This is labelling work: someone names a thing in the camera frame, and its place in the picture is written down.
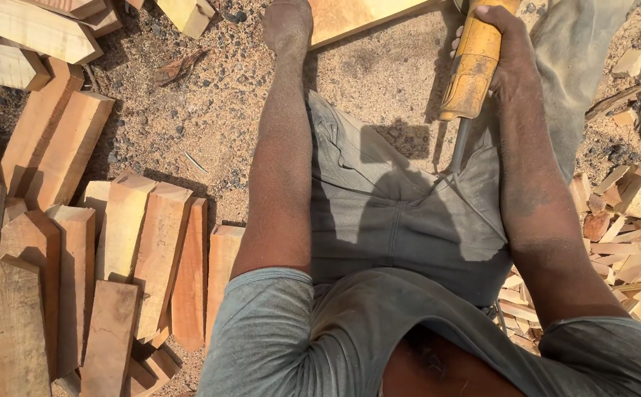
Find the sandy ground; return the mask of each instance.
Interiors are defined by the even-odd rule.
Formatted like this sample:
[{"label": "sandy ground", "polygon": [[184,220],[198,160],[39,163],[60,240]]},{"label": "sandy ground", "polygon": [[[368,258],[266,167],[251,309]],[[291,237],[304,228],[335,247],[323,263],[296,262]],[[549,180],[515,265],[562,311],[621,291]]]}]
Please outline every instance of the sandy ground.
[{"label": "sandy ground", "polygon": [[[235,25],[216,18],[201,39],[192,40],[179,35],[153,1],[129,14],[123,2],[117,3],[124,28],[98,39],[105,55],[91,63],[100,92],[117,101],[81,188],[87,181],[131,170],[207,197],[210,227],[244,225],[247,173],[274,65],[261,39],[265,4],[211,1],[222,14],[242,10],[248,19]],[[640,3],[635,3],[609,47],[597,99],[637,84],[635,78],[614,79],[608,73],[625,50],[641,48]],[[546,0],[532,6],[525,1],[517,15],[533,26],[544,7]],[[306,62],[306,85],[374,126],[413,165],[429,172],[442,170],[449,163],[457,125],[435,118],[451,65],[450,41],[460,24],[452,1],[437,1],[312,52]],[[214,50],[190,76],[164,88],[152,84],[157,67],[201,45]],[[84,89],[90,88],[86,81]],[[9,138],[27,96],[0,86],[1,137]],[[610,159],[607,150],[616,144],[626,144],[626,154]],[[577,162],[577,170],[587,172],[597,184],[615,165],[641,163],[641,136],[632,126],[617,127],[609,117],[592,122],[584,131]],[[195,391],[201,352],[188,353],[170,338],[165,346],[183,369],[154,396]],[[63,394],[56,390],[54,395]]]}]

